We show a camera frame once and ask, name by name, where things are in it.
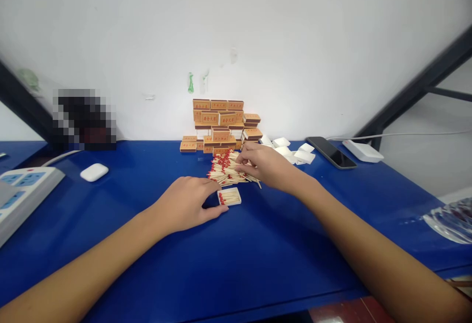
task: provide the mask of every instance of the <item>left hand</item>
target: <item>left hand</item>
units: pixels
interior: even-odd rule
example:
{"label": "left hand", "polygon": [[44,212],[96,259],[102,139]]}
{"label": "left hand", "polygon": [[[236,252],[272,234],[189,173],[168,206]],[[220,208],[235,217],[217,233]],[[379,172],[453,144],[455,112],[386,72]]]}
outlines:
{"label": "left hand", "polygon": [[210,179],[180,177],[143,214],[166,234],[188,230],[228,211],[226,205],[202,208],[207,197],[221,186]]}

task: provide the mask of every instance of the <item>forearm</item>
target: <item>forearm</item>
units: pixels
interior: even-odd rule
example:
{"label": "forearm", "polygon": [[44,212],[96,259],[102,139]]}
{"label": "forearm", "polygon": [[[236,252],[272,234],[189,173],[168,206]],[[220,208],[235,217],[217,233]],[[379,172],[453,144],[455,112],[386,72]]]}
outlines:
{"label": "forearm", "polygon": [[469,322],[471,304],[435,273],[304,175],[297,196],[351,268],[398,322]]}
{"label": "forearm", "polygon": [[0,322],[79,322],[109,286],[164,237],[138,214],[89,251],[0,309]]}

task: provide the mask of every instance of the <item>blue table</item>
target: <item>blue table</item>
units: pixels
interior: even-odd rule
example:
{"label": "blue table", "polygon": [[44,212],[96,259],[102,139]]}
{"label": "blue table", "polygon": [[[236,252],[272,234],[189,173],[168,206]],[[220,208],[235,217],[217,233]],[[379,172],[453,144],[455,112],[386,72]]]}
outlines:
{"label": "blue table", "polygon": [[[0,305],[111,234],[177,177],[205,176],[211,155],[181,154],[178,145],[122,142],[58,162],[66,178],[0,249]],[[110,172],[87,183],[79,172],[96,162]],[[341,171],[317,154],[300,168],[440,276],[470,272],[470,247],[420,220],[441,202],[384,163],[357,163]],[[242,205],[160,241],[85,322],[246,322],[368,294],[301,203],[265,185],[238,188]]]}
{"label": "blue table", "polygon": [[20,167],[47,146],[46,141],[0,141],[0,174]]}

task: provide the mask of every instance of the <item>black smartphone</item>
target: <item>black smartphone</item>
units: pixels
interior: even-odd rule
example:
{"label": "black smartphone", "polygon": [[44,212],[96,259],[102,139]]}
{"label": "black smartphone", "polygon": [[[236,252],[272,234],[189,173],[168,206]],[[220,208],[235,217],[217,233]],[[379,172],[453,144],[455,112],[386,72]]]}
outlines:
{"label": "black smartphone", "polygon": [[357,164],[350,158],[343,154],[340,150],[334,147],[329,141],[321,136],[306,138],[306,141],[316,148],[324,157],[328,159],[336,168],[352,169],[356,168]]}

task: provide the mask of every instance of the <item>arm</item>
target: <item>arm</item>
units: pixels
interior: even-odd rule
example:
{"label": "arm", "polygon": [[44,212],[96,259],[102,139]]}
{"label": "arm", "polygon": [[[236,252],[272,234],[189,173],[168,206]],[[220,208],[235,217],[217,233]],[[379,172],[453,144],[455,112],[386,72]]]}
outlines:
{"label": "arm", "polygon": [[[247,160],[257,165],[245,165]],[[444,280],[269,147],[246,143],[236,170],[297,197],[372,295],[398,322],[471,322],[472,305]]]}
{"label": "arm", "polygon": [[221,187],[177,179],[156,203],[116,232],[0,309],[0,322],[79,322],[109,286],[165,236],[218,217],[227,206],[203,209]]}

